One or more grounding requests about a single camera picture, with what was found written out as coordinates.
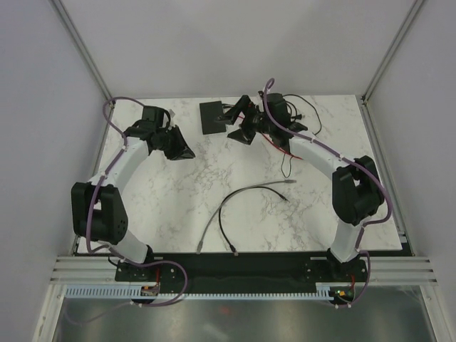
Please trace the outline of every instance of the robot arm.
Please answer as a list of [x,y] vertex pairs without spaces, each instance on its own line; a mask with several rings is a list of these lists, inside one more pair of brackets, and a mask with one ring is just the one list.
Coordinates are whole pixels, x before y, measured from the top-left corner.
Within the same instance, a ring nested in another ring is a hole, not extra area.
[[120,157],[117,151],[108,162],[110,165],[116,160],[109,175],[105,175],[106,167],[102,167],[88,182],[77,182],[71,189],[73,229],[76,235],[86,236],[90,202],[96,185],[104,177],[95,199],[100,207],[93,209],[90,240],[108,245],[112,252],[141,264],[152,254],[152,249],[128,230],[128,216],[120,194],[153,150],[163,151],[169,160],[191,159],[195,154],[187,146],[179,127],[172,123],[170,113],[163,108],[145,106],[141,120],[124,134],[128,147]]
[[[291,115],[281,94],[268,94],[267,103],[274,119],[281,125],[293,132],[302,132],[308,136],[311,134],[305,132],[307,128],[302,124],[291,121]],[[228,134],[228,138],[250,145],[256,133],[269,134],[275,145],[310,162],[332,180],[333,208],[339,219],[336,238],[329,249],[329,254],[337,264],[344,264],[356,258],[363,233],[362,223],[374,215],[383,203],[381,191],[367,175],[314,143],[318,140],[317,137],[313,136],[312,141],[308,141],[280,130],[247,95],[242,96],[233,108],[219,118],[219,121],[233,124],[241,112],[245,119],[238,130]],[[377,169],[371,158],[364,156],[354,160],[378,179]]]

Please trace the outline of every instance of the metal floor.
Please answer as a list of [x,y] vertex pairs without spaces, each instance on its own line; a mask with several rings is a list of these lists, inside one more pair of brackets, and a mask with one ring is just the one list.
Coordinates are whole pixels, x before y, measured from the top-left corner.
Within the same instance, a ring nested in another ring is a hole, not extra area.
[[[119,301],[66,299],[84,320]],[[126,306],[86,326],[61,318],[55,341],[435,341],[419,289],[370,288],[351,309],[311,301],[186,300],[164,308]]]

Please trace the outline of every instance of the marble tabletop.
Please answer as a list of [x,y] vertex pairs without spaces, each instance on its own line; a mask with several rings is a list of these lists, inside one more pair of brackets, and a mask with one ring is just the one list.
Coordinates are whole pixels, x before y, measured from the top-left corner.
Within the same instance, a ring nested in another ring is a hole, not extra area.
[[[122,193],[129,229],[155,252],[195,252],[204,227],[230,192],[258,183],[282,180],[282,154],[261,135],[250,146],[227,138],[227,133],[203,135],[202,102],[238,98],[147,99],[143,103],[172,109],[193,160],[169,161],[153,152],[135,171]],[[373,156],[355,96],[306,96],[316,106],[323,129],[318,136],[348,155]],[[302,123],[316,132],[318,121],[312,108],[298,98],[289,98],[304,115]],[[122,130],[140,119],[142,108],[126,100],[115,105],[113,122]],[[228,126],[228,132],[237,129]],[[104,144],[105,164],[121,139],[112,128]],[[239,252],[321,251],[330,247],[337,225],[331,204],[331,182],[305,160],[292,160],[290,179],[295,184],[272,185],[289,202],[267,190],[250,190],[233,197],[224,207],[224,230]],[[286,158],[284,170],[289,169]],[[383,217],[383,204],[375,217]],[[395,222],[369,226],[362,249],[401,249]],[[214,219],[203,252],[229,251]],[[78,252],[86,252],[81,238]]]

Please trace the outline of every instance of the black mounting plate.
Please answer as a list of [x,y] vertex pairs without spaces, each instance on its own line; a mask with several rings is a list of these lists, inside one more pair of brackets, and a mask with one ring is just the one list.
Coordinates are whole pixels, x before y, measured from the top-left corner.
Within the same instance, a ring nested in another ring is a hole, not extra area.
[[[315,293],[316,283],[351,283],[366,280],[366,263],[353,260],[350,274],[335,275],[325,253],[166,253],[154,254],[155,261],[181,264],[189,277],[188,294],[292,294]],[[116,281],[155,281],[155,268],[140,269],[119,263]],[[184,286],[183,273],[172,265],[160,266],[160,292],[178,293]]]

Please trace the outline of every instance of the white wall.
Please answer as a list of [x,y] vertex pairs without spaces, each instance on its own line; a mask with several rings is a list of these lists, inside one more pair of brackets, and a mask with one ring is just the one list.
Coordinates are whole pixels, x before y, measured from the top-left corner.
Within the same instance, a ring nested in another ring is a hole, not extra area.
[[359,94],[413,0],[63,0],[108,87],[137,97]]
[[1,1],[0,76],[0,339],[22,342],[68,251],[103,99],[47,0]]
[[408,230],[456,322],[456,1],[424,6],[374,92],[375,125]]

